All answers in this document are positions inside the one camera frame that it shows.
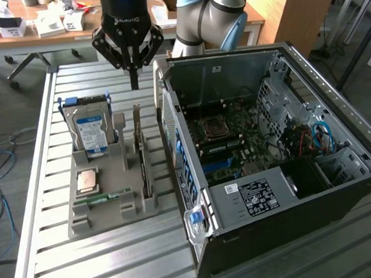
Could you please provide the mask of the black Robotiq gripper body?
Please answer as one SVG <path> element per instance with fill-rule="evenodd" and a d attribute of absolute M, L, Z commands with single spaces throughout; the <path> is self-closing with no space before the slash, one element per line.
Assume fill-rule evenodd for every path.
<path fill-rule="evenodd" d="M 101 26 L 105 34 L 120 48 L 140 50 L 152 25 L 147 0 L 100 0 Z"/>

